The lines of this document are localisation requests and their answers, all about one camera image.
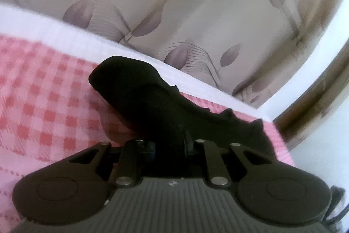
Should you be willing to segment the small black garment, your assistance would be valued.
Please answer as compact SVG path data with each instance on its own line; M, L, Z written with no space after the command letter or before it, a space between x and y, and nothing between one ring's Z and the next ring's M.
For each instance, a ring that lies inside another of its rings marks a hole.
M225 148L231 143L275 158L263 121L239 119L232 109L217 114L185 98L143 61L112 56L90 74L89 83L137 135L177 153L190 151L195 140Z

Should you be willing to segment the pink checked bed sheet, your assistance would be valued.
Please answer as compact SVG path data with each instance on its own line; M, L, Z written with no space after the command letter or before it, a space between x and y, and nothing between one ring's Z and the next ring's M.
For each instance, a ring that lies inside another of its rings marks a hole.
M12 190L19 179L101 141L132 136L92 89L103 60L122 55L152 64L183 96L212 112L225 108L246 121L264 120L278 159L293 164L282 137L260 111L159 60L65 22L1 5L1 231L19 223Z

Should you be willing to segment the brown wooden door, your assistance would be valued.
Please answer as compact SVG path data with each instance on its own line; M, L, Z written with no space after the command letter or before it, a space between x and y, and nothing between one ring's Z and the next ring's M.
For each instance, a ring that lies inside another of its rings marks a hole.
M315 82L274 124L288 149L313 133L348 98L348 43Z

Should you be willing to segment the beige leaf print curtain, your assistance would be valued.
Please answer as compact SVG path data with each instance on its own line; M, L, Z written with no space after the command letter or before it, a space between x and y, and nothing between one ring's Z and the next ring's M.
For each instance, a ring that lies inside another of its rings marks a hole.
M343 0L1 0L164 61L253 107L300 69Z

